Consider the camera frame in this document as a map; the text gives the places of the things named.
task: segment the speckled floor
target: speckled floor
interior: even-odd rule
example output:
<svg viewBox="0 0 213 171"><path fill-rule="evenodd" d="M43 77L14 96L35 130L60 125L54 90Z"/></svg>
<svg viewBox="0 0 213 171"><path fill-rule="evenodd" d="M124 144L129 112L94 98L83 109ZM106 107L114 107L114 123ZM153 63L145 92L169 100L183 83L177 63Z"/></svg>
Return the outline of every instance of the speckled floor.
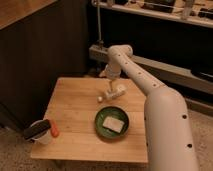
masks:
<svg viewBox="0 0 213 171"><path fill-rule="evenodd" d="M189 111L200 171L213 170L213 117ZM49 160L30 159L32 143L0 129L0 171L146 171L146 165L67 161L61 169Z"/></svg>

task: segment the white block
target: white block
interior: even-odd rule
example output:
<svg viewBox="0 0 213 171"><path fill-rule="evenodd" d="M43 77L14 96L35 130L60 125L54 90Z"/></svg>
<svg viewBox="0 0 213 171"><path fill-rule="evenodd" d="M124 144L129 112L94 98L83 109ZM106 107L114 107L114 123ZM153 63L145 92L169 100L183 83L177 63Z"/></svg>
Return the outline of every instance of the white block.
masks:
<svg viewBox="0 0 213 171"><path fill-rule="evenodd" d="M107 116L103 123L103 127L109 128L110 130L115 131L117 133L121 132L123 126L124 126L123 121L110 116Z"/></svg>

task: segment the carrot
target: carrot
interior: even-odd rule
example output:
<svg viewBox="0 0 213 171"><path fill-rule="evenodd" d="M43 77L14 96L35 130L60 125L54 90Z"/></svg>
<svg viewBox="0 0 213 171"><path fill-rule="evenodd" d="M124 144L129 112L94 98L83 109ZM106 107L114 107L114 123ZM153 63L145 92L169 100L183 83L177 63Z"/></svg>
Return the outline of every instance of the carrot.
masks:
<svg viewBox="0 0 213 171"><path fill-rule="evenodd" d="M51 128L50 128L51 135L56 138L59 136L59 130L57 128L57 125L53 120L49 120L49 121L51 125Z"/></svg>

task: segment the green plate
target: green plate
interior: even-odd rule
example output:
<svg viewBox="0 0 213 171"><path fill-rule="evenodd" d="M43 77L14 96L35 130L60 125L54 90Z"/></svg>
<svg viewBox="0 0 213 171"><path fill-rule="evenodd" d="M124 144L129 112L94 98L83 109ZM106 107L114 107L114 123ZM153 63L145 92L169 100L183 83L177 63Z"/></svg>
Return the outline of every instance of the green plate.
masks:
<svg viewBox="0 0 213 171"><path fill-rule="evenodd" d="M120 133L103 127L103 122L107 116L119 119L124 122L124 126ZM105 138L113 139L125 134L129 127L129 118L127 114L120 108L108 106L101 109L95 117L95 129L97 133Z"/></svg>

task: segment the white container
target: white container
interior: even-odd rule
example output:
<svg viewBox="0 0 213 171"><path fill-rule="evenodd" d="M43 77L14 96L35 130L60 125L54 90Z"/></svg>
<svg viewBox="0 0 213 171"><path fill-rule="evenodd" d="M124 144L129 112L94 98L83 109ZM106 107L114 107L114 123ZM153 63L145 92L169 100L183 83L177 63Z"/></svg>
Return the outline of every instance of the white container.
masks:
<svg viewBox="0 0 213 171"><path fill-rule="evenodd" d="M36 123L42 122L42 121L43 120L35 121L31 126L35 125ZM52 135L50 133L50 129L48 129L46 132L42 132L41 134L38 134L37 136L35 136L32 139L43 145L49 144L52 141Z"/></svg>

